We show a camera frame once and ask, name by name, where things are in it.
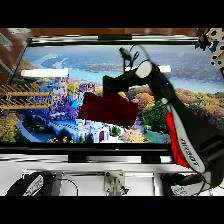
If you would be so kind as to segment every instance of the yellow structure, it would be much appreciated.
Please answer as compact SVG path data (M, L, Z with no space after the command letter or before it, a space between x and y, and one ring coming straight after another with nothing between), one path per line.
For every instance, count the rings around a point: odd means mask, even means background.
M47 87L41 88L37 83L32 83L30 86L26 84L25 86L2 85L0 90L5 95L4 99L0 99L1 110L44 109L53 105L54 92L48 91Z

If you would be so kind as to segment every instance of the brown floor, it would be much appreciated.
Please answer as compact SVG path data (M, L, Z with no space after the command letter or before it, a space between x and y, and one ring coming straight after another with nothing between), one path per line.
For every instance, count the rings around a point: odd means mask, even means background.
M12 43L9 47L0 44L0 59L12 69L23 49L25 40L31 36L63 36L87 34L163 34L195 36L196 28L31 28L31 33L14 34L8 28L0 28ZM0 71L0 84L5 84L8 77Z

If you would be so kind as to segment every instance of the dark red cloth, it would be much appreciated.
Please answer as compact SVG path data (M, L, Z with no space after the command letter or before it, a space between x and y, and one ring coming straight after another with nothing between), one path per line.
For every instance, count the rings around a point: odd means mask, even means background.
M185 160L183 153L181 152L178 140L177 140L177 133L174 126L174 121L172 114L170 112L166 112L166 122L168 125L170 139L171 139L171 148L173 151L173 157L177 165L184 166L186 168L190 168L187 161Z
M117 93L103 92L103 97L86 92L78 118L132 126L138 115L138 104L128 102Z

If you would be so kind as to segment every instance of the black frame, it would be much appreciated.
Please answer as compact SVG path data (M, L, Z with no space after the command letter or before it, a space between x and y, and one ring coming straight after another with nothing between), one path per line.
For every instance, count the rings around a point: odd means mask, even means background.
M78 41L66 41L57 40L58 37L44 37L46 41L39 41L40 38L28 38L27 47L43 47L43 46L64 46L64 45L133 45L133 44L159 44L159 45L195 45L197 40L194 37L184 37L178 39L176 36L162 36L162 35L151 35L147 39L147 36L136 36L141 40L134 40L131 35L103 35L103 36L73 36L84 37L86 40ZM16 73L14 71L10 79L11 81L14 78ZM1 153L22 153L22 154L48 154L48 155L148 155L148 156L172 156L171 145L170 144L138 144L138 143L94 143L94 144L63 144L63 143L18 143L18 142L1 142L0 144Z

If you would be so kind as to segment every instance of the screen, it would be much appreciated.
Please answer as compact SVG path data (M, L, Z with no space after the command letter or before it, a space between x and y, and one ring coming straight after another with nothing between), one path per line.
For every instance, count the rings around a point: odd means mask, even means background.
M117 77L123 73L119 48L131 46L78 45L28 47L12 79L11 86L35 84L55 93L49 108L4 110L0 118L0 140L6 142L49 143L151 143L169 144L165 121L166 107L156 101L148 86L134 86L119 93L128 101L138 103L139 113L132 127L120 127L77 119L85 92L102 96L104 75ZM164 71L174 85L180 100L192 112L224 130L224 81L220 71L210 64L210 51L193 45L144 45L151 60ZM145 60L139 57L134 66ZM27 77L22 70L68 68L68 77ZM38 96L24 96L35 101Z

